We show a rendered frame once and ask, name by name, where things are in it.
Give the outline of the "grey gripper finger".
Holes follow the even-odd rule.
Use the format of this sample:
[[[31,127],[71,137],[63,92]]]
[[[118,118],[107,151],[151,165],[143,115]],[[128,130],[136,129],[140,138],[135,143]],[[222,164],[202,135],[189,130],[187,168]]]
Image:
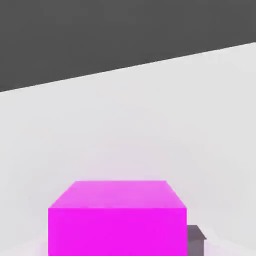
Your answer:
[[[212,244],[197,225],[187,225],[187,256],[224,256],[223,249]]]

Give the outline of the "small magenta cube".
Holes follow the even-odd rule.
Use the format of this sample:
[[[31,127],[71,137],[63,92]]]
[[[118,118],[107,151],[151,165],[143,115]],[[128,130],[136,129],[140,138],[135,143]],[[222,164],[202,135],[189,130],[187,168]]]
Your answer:
[[[188,256],[187,236],[164,180],[77,181],[48,208],[48,256]]]

